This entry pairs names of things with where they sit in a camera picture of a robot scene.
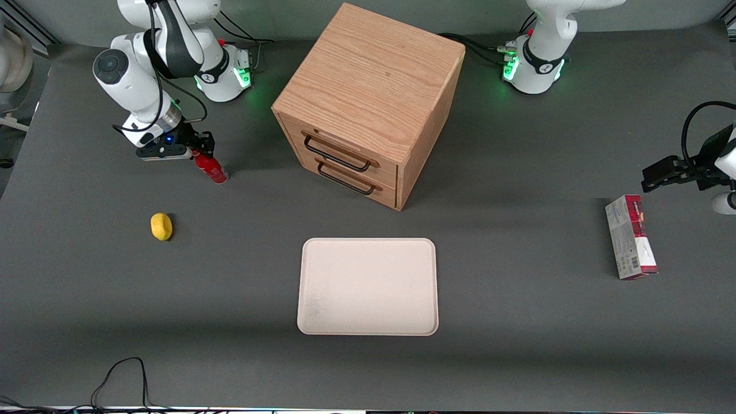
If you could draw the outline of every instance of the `wooden drawer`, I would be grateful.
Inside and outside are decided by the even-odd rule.
[[[370,154],[360,147],[339,144],[337,138],[331,138],[324,131],[310,127],[289,115],[281,114],[281,116],[286,134],[295,150],[332,161],[333,164],[341,165],[355,175],[365,177],[374,183],[396,187],[396,164]]]
[[[396,189],[380,183],[374,183],[353,171],[325,160],[319,156],[299,154],[302,166],[315,174],[319,174],[346,189],[377,201],[384,206],[396,208]]]
[[[354,180],[358,192],[379,186],[368,197],[401,210],[464,56],[460,43],[344,3],[271,109],[304,167]]]

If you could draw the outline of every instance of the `yellow lemon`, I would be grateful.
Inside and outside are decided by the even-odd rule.
[[[165,242],[171,237],[171,233],[173,232],[174,226],[169,216],[165,213],[156,213],[151,216],[151,233],[153,233],[153,237]]]

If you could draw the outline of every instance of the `red and white box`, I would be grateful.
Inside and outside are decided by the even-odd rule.
[[[606,216],[616,254],[618,278],[632,281],[658,273],[644,230],[641,196],[625,195],[610,203],[606,206]]]

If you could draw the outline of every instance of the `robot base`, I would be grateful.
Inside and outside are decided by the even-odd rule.
[[[231,101],[252,84],[248,51],[240,50],[233,45],[225,45],[223,50],[229,55],[230,65],[216,83],[207,83],[198,76],[194,77],[197,87],[214,102]]]
[[[506,46],[521,50],[521,46],[524,45],[527,39],[529,39],[527,35],[520,36],[514,41],[506,42]],[[503,67],[502,79],[511,83],[514,88],[525,94],[537,95],[546,92],[559,79],[564,65],[565,61],[563,60],[559,66],[552,68],[549,73],[538,74],[534,66],[524,58],[523,54],[517,54]]]

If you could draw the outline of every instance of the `black metal handle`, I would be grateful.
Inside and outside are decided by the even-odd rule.
[[[312,147],[311,145],[309,145],[309,141],[312,140],[312,136],[309,135],[309,134],[305,134],[305,135],[307,136],[307,138],[304,140],[304,146],[307,147],[307,150],[310,150],[311,152],[314,152],[316,154],[320,154],[321,156],[325,157],[326,159],[328,159],[330,161],[335,161],[336,163],[338,163],[338,164],[340,164],[340,165],[342,165],[342,166],[344,166],[346,168],[349,168],[352,171],[366,172],[368,170],[368,167],[370,166],[370,161],[366,161],[366,164],[364,166],[352,165],[351,163],[345,162],[345,161],[341,160],[340,158],[337,158],[337,157],[335,157],[333,155],[327,154],[325,151],[321,151],[321,150],[318,150],[315,147]]]
[[[375,191],[375,186],[370,186],[370,189],[367,189],[367,190],[361,190],[358,187],[354,186],[353,184],[346,183],[346,182],[344,182],[343,180],[340,180],[337,177],[334,177],[332,175],[329,175],[328,173],[322,171],[322,167],[324,167],[324,166],[325,166],[324,163],[319,163],[319,166],[317,167],[317,172],[319,172],[319,174],[322,177],[327,178],[328,180],[332,180],[332,181],[340,184],[341,186],[346,186],[347,188],[353,190],[354,192],[356,192],[358,194],[362,194],[362,195],[371,195]]]

